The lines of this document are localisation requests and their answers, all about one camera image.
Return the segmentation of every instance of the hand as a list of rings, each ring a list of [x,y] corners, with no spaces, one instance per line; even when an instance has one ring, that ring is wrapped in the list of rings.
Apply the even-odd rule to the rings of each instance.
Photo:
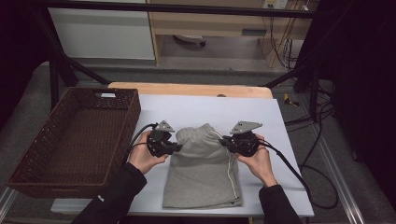
[[[264,142],[263,136],[259,134],[256,134],[256,136],[262,143]],[[247,165],[250,172],[257,176],[265,187],[277,185],[272,171],[270,153],[265,146],[259,145],[257,152],[252,157],[244,157],[238,153],[235,155],[239,161]]]
[[[134,167],[140,170],[143,175],[145,175],[153,166],[164,163],[168,155],[163,155],[160,158],[153,157],[149,153],[148,145],[145,144],[148,141],[148,136],[150,132],[144,132],[140,135],[138,145],[132,149],[131,156],[128,162]]]

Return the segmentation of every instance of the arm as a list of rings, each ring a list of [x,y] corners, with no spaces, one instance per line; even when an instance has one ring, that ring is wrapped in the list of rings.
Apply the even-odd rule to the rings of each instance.
[[[139,143],[146,143],[148,135],[142,133]],[[110,185],[92,199],[72,224],[117,223],[127,214],[134,196],[146,186],[144,174],[154,165],[164,163],[166,157],[151,156],[145,144],[137,146]]]
[[[264,137],[258,134],[256,136],[263,141]],[[239,154],[236,154],[236,157],[246,164],[251,173],[264,185],[259,193],[264,223],[301,223],[282,187],[276,182],[268,150],[264,146],[259,146],[252,157],[243,157]]]

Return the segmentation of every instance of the black jacket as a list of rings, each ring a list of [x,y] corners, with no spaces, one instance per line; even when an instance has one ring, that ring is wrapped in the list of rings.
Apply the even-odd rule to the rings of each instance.
[[[134,196],[147,184],[146,178],[131,163],[122,167],[111,184],[84,208],[72,224],[113,224],[125,217]],[[301,223],[280,185],[260,190],[265,224]]]

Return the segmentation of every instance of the basket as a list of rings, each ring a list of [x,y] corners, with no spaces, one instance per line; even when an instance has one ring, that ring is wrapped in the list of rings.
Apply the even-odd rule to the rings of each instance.
[[[7,185],[34,198],[94,197],[120,169],[140,111],[137,90],[69,89]]]

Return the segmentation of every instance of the table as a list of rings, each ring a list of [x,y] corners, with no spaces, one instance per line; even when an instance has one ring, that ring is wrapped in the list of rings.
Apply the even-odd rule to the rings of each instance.
[[[148,123],[160,122],[163,119],[166,119],[176,131],[184,127],[199,127],[208,122],[224,135],[229,134],[238,120],[262,122],[263,126],[255,132],[263,134],[273,146],[281,150],[298,171],[277,101],[273,99],[269,89],[153,83],[112,83],[109,88],[138,89],[142,112],[136,132]],[[213,97],[219,94],[227,97]],[[174,134],[171,141],[176,141]],[[284,188],[296,213],[300,217],[312,217],[314,212],[302,184],[274,151],[270,153],[276,179]],[[128,215],[262,217],[258,197],[262,183],[240,162],[239,180],[243,195],[241,207],[207,210],[163,209],[163,188],[169,161],[168,159],[166,163],[155,166],[146,174],[148,184],[134,198]],[[89,202],[90,199],[56,199],[51,211],[77,214]]]

